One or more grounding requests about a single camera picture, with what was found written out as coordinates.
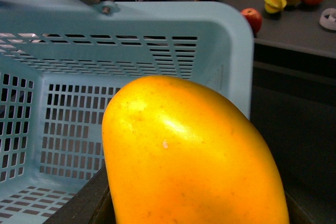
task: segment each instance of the orange fruit skin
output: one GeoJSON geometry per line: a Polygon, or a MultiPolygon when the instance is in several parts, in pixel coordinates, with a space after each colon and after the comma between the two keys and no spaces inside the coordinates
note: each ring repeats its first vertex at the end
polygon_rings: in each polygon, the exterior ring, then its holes
{"type": "Polygon", "coordinates": [[[118,224],[288,224],[264,139],[219,93],[176,77],[141,77],[102,122],[118,224]]]}

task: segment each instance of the light blue plastic basket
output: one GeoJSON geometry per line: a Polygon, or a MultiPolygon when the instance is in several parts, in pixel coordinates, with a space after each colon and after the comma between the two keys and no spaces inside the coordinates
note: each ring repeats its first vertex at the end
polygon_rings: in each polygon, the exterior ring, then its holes
{"type": "Polygon", "coordinates": [[[0,223],[44,222],[102,167],[104,109],[135,78],[204,84],[249,117],[253,36],[225,4],[0,0],[0,17],[0,223]]]}

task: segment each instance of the dark table surface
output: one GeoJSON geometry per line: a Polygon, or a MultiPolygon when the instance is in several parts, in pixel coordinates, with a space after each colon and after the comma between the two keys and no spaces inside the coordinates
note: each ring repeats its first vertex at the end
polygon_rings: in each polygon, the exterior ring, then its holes
{"type": "Polygon", "coordinates": [[[299,3],[292,8],[286,7],[283,12],[277,14],[268,14],[265,11],[264,0],[217,1],[239,11],[252,7],[262,14],[263,25],[255,36],[256,44],[336,59],[336,31],[327,30],[319,24],[325,9],[336,8],[336,0],[324,0],[316,7],[307,7],[299,3]]]}

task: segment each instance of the dark floor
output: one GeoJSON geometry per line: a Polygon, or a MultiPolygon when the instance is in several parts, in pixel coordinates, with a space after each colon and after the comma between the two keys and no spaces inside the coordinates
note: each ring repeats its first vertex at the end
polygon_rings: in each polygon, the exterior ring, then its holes
{"type": "Polygon", "coordinates": [[[254,67],[250,119],[284,171],[285,187],[323,224],[336,223],[335,88],[335,80],[254,67]]]}

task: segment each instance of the red apple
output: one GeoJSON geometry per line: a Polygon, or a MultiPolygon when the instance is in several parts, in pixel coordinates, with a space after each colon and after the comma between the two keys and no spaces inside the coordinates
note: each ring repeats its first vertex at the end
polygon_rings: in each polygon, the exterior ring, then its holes
{"type": "Polygon", "coordinates": [[[257,32],[259,32],[259,30],[261,29],[261,23],[263,22],[261,14],[253,8],[246,8],[242,10],[240,13],[249,22],[253,33],[256,34],[257,32]]]}

